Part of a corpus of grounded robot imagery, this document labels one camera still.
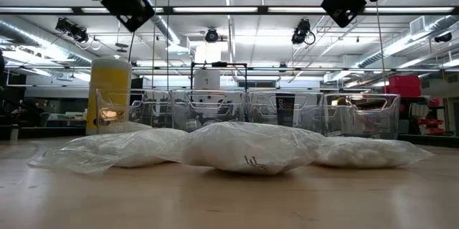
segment yellow container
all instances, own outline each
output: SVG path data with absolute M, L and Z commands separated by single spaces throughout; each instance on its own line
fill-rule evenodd
M 89 90 L 89 101 L 86 118 L 86 134 L 94 135 L 97 133 L 97 104 L 96 89 L 104 90 L 126 90 L 131 89 L 132 66 L 129 62 L 115 59 L 100 58 L 93 60 L 91 65 L 91 81 Z M 117 97 L 113 99 L 116 104 L 127 106 L 127 97 Z

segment pipe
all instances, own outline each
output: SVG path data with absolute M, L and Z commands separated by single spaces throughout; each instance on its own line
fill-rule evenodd
M 0 20 L 0 34 L 18 39 L 20 43 L 33 45 L 52 54 L 62 54 L 66 58 L 74 58 L 78 64 L 90 65 L 91 60 L 98 56 L 81 50 L 73 43 L 36 27 L 35 25 L 15 16 L 3 16 Z
M 459 21 L 459 16 L 446 16 L 440 19 L 431 18 L 425 25 L 425 31 L 422 34 L 415 35 L 412 37 L 411 30 L 406 29 L 403 33 L 397 35 L 396 37 L 387 40 L 383 43 L 382 47 L 384 48 L 384 57 L 393 55 L 401 50 L 407 49 L 412 46 L 414 43 L 419 42 L 423 39 L 432 38 L 441 35 L 448 30 L 451 26 Z M 361 63 L 355 63 L 353 67 L 366 67 L 370 64 L 375 63 L 378 60 L 381 60 L 383 56 L 381 55 L 381 49 L 374 49 L 365 55 L 361 56 L 363 61 Z
M 426 60 L 432 59 L 434 57 L 443 56 L 445 54 L 451 55 L 451 52 L 453 52 L 453 54 L 456 54 L 457 52 L 459 52 L 459 43 L 451 45 L 451 46 L 448 46 L 446 48 L 443 48 L 443 49 L 441 49 L 441 50 L 439 50 L 437 52 L 433 52 L 433 53 L 427 54 L 425 56 L 419 57 L 416 60 L 411 60 L 409 62 L 406 62 L 405 64 L 399 65 L 398 67 L 396 67 L 396 70 L 400 70 L 400 69 L 410 70 L 407 67 L 412 67 L 413 65 L 419 64 L 421 62 L 424 62 Z M 430 67 L 430 68 L 428 68 L 426 70 L 429 70 L 429 69 L 443 69 L 443 64 L 439 64 L 439 65 L 436 65 L 434 67 Z M 380 75 L 380 74 L 373 75 L 373 76 L 371 76 L 369 78 L 366 78 L 366 80 L 364 80 L 364 81 L 358 82 L 356 85 L 353 85 L 353 86 L 366 85 L 366 84 L 369 84 L 369 83 L 377 83 L 381 79 L 382 79 L 382 75 Z
M 180 36 L 167 26 L 167 22 L 164 21 L 163 17 L 155 15 L 151 18 L 151 22 L 158 28 L 158 31 L 167 39 L 170 45 L 180 45 Z

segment air duct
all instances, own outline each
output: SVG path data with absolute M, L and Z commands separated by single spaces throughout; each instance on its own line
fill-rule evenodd
M 189 39 L 186 36 L 177 34 L 160 16 L 152 17 L 151 22 L 166 39 L 170 53 L 178 55 L 189 54 Z
M 405 50 L 423 39 L 438 37 L 444 33 L 451 32 L 455 29 L 455 27 L 452 26 L 457 22 L 459 22 L 458 15 L 450 15 L 439 19 L 438 17 L 420 17 L 410 23 L 409 29 L 406 29 L 396 37 L 393 37 L 383 43 L 382 47 L 384 57 L 388 57 Z M 362 55 L 351 67 L 363 68 L 381 60 L 382 58 L 381 47 L 378 46 L 370 52 Z M 324 77 L 324 81 L 339 80 L 350 73 L 350 71 L 339 71 L 333 74 L 328 74 Z
M 57 36 L 15 16 L 1 17 L 0 35 L 12 39 L 15 44 L 46 49 L 50 57 L 55 55 L 59 58 L 73 58 L 78 65 L 90 65 L 91 60 L 98 58 L 88 51 L 81 50 L 73 43 L 58 39 Z

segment ceiling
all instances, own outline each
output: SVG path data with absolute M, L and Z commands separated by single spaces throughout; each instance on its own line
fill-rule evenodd
M 152 0 L 158 6 L 224 6 L 225 0 Z M 264 0 L 265 5 L 299 5 L 319 6 L 323 0 Z M 261 5 L 262 0 L 232 0 L 234 5 Z M 384 6 L 457 6 L 459 0 L 386 0 Z M 0 6 L 100 6 L 91 0 L 0 0 Z M 39 26 L 53 34 L 59 34 L 55 30 L 58 16 L 47 15 L 24 15 L 21 18 Z M 128 53 L 120 54 L 115 50 L 116 42 L 129 45 L 132 36 L 124 27 L 118 33 L 118 20 L 115 17 L 91 17 L 73 16 L 68 17 L 72 22 L 86 27 L 87 32 L 99 39 L 103 46 L 99 50 L 92 50 L 93 54 L 100 57 L 113 57 L 121 55 L 128 57 Z M 347 57 L 359 56 L 379 47 L 379 29 L 376 17 L 358 17 L 363 19 L 356 29 L 349 32 L 342 40 L 326 54 L 322 53 L 332 45 L 339 37 L 348 31 L 339 28 L 329 17 L 325 17 L 317 25 L 316 43 L 307 50 L 299 50 L 292 47 L 291 36 L 294 28 L 302 16 L 233 16 L 235 24 L 235 59 L 238 62 L 247 62 L 250 65 L 271 66 L 279 62 L 288 62 L 289 65 L 298 67 L 311 65 L 311 67 L 345 67 L 349 60 Z M 320 16 L 308 17 L 311 26 L 317 24 Z M 410 22 L 418 16 L 392 16 L 381 17 L 379 20 L 382 40 L 392 38 L 409 28 Z M 222 36 L 229 34 L 228 20 L 226 16 L 170 16 L 164 17 L 171 28 L 179 33 L 189 36 L 191 46 L 203 44 L 202 32 L 208 28 L 217 28 Z M 168 54 L 166 44 L 162 36 L 151 22 L 145 23 L 137 32 L 133 41 L 131 58 L 140 60 L 142 65 L 151 65 L 149 61 L 153 57 L 153 49 L 156 65 L 165 65 L 165 59 L 169 58 L 172 65 L 189 63 L 190 58 L 183 55 Z M 223 45 L 222 60 L 230 61 L 227 51 L 228 46 Z M 404 51 L 404 56 L 409 58 L 419 57 L 426 54 L 429 47 L 415 45 Z

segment white bag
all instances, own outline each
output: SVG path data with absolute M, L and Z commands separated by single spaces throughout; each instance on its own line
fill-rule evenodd
M 310 164 L 325 137 L 299 128 L 221 122 L 181 140 L 182 162 L 230 172 L 277 174 Z
M 171 146 L 187 134 L 172 128 L 155 128 L 131 133 L 85 136 L 70 141 L 62 149 L 48 151 L 29 164 L 97 174 L 111 166 L 142 167 L 178 161 L 180 152 L 174 151 Z
M 327 139 L 316 163 L 332 167 L 398 167 L 434 155 L 406 141 L 340 136 Z

